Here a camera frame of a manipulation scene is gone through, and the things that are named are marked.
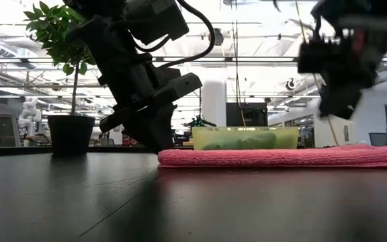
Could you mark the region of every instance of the plastic container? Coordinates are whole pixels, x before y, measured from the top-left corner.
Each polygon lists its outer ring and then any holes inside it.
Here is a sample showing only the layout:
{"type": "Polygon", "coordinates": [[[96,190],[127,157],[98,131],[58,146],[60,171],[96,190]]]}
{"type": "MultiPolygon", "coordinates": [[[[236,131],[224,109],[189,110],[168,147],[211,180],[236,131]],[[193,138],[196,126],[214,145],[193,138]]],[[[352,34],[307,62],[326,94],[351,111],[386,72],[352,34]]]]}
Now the plastic container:
{"type": "Polygon", "coordinates": [[[296,149],[298,127],[193,127],[195,150],[296,149]]]}

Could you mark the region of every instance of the pink towel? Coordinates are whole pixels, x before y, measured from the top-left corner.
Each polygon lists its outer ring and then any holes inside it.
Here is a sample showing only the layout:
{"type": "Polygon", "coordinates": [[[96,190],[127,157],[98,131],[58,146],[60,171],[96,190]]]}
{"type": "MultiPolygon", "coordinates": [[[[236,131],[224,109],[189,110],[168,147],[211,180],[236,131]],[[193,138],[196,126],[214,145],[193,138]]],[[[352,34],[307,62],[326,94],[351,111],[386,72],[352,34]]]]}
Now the pink towel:
{"type": "Polygon", "coordinates": [[[186,151],[158,155],[160,167],[387,167],[387,146],[327,149],[186,151]]]}

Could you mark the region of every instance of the plant pot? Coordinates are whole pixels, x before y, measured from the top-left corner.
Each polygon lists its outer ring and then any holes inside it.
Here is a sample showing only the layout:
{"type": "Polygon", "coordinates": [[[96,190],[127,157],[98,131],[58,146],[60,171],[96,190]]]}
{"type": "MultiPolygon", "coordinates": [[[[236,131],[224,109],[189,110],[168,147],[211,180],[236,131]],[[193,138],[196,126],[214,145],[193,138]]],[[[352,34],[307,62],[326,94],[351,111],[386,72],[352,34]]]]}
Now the plant pot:
{"type": "Polygon", "coordinates": [[[49,116],[48,126],[55,155],[81,155],[87,152],[95,118],[49,116]]]}

